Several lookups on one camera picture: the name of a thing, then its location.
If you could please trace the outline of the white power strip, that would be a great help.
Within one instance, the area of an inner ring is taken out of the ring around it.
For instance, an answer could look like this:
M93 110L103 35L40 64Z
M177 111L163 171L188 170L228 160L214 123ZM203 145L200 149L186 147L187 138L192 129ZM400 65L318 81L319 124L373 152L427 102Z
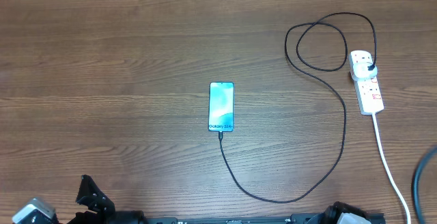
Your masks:
M348 59L350 62L350 70L353 63L373 64L371 54L367 51L352 51ZM364 81L354 81L354 87L362 115L376 114L384 109L382 95L376 77Z

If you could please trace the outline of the Samsung Galaxy smartphone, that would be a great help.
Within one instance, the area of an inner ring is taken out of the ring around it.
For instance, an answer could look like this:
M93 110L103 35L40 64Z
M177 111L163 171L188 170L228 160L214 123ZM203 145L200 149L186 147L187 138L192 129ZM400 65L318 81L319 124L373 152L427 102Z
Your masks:
M234 83L211 82L209 93L208 130L234 130Z

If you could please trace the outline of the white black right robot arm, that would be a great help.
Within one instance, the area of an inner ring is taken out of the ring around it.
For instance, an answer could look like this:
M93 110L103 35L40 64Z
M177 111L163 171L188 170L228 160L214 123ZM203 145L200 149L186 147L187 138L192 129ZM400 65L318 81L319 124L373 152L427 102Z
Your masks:
M354 206L335 202L318 218L319 224L370 224L367 213Z

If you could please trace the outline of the white charger plug adapter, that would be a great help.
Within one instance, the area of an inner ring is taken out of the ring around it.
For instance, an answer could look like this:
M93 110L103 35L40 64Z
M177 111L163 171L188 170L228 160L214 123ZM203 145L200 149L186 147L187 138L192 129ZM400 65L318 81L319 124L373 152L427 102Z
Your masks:
M373 64L353 63L350 72L354 81L364 81L376 77L378 69Z

